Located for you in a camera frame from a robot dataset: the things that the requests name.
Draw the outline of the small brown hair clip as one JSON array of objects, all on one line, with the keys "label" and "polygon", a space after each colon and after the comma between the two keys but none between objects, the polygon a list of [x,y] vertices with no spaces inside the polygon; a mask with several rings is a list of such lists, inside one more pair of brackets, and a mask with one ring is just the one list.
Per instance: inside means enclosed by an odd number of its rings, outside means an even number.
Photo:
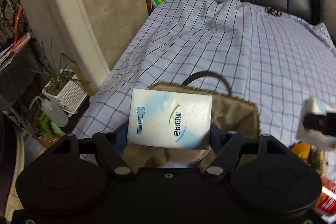
[{"label": "small brown hair clip", "polygon": [[268,14],[271,14],[273,16],[277,16],[277,17],[282,16],[282,11],[280,11],[278,9],[271,8],[271,7],[267,7],[265,9],[265,12],[267,12]]}]

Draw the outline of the white blue tissue pack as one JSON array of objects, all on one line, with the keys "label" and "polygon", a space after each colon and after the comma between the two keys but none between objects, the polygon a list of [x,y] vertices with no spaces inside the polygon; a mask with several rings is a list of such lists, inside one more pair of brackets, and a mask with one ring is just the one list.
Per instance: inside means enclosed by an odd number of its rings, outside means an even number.
[{"label": "white blue tissue pack", "polygon": [[212,95],[133,89],[127,141],[159,148],[209,148]]}]

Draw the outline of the red biscuit tin can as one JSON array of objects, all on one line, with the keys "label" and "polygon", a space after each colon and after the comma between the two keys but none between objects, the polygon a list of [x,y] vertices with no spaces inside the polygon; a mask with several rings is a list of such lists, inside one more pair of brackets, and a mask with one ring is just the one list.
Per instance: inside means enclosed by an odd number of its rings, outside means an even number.
[{"label": "red biscuit tin can", "polygon": [[335,215],[335,183],[327,177],[321,177],[322,191],[317,201],[315,211],[321,215],[330,217]]}]

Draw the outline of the yellow plush toy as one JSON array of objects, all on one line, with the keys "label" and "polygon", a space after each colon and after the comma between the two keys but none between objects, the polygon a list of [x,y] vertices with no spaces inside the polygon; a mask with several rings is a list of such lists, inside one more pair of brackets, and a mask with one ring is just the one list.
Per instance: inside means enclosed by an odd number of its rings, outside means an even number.
[{"label": "yellow plush toy", "polygon": [[311,145],[305,142],[294,143],[291,146],[291,151],[297,155],[301,160],[308,163],[311,154]]}]

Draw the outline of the dark side table with books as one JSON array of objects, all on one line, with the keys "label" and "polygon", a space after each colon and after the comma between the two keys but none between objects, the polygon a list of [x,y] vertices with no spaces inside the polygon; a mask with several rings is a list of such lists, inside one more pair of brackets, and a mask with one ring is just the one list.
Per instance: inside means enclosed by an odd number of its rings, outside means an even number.
[{"label": "dark side table with books", "polygon": [[19,21],[23,14],[20,7],[15,16],[14,42],[1,52],[1,110],[13,106],[32,83],[39,64],[33,51],[29,32],[19,36]]}]

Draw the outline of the clear squeeze bottle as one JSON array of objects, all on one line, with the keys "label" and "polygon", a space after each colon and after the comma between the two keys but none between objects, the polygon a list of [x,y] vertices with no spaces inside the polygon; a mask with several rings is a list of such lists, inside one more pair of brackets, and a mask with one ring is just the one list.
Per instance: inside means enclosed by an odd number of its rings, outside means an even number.
[{"label": "clear squeeze bottle", "polygon": [[53,100],[36,96],[31,102],[29,110],[37,100],[41,100],[42,112],[44,112],[46,116],[50,118],[50,120],[56,123],[58,127],[64,127],[67,125],[67,114]]}]

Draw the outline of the grey pillow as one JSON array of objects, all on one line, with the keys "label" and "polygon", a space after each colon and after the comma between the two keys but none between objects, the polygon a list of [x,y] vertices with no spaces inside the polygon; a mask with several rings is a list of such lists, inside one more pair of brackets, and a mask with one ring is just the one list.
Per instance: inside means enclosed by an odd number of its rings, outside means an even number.
[{"label": "grey pillow", "polygon": [[321,22],[326,26],[329,35],[335,44],[336,36],[336,0],[320,0]]}]

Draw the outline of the white pot with plant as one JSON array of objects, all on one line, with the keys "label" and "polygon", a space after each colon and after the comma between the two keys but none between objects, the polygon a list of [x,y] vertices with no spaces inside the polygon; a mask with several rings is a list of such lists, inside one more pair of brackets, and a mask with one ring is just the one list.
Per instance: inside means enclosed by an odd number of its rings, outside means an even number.
[{"label": "white pot with plant", "polygon": [[83,102],[88,97],[83,85],[89,81],[81,79],[72,69],[76,63],[65,53],[60,53],[59,62],[54,61],[52,50],[54,40],[50,42],[50,60],[42,59],[43,68],[35,71],[48,79],[42,89],[42,94],[56,104],[69,115],[75,115]]}]

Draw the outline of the woven basket with floral liner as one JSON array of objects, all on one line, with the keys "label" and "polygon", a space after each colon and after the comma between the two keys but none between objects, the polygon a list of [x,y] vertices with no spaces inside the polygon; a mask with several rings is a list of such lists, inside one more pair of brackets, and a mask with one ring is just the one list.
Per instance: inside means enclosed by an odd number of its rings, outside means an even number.
[{"label": "woven basket with floral liner", "polygon": [[[227,88],[227,94],[211,90],[192,88],[188,84],[202,78],[218,79]],[[211,71],[201,71],[187,77],[182,84],[159,82],[149,87],[166,92],[182,92],[213,96],[211,121],[223,132],[236,131],[246,138],[257,139],[260,134],[260,118],[255,104],[234,97],[229,82],[221,75]],[[121,157],[135,172],[141,167],[160,168],[166,160],[166,148],[146,147],[128,144]]]}]

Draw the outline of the white tissue packet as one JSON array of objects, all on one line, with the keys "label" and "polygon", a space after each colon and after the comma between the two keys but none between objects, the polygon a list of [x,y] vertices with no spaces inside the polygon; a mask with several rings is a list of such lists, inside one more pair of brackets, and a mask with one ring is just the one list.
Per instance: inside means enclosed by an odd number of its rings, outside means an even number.
[{"label": "white tissue packet", "polygon": [[302,106],[296,138],[318,149],[335,151],[335,109],[310,97]]}]

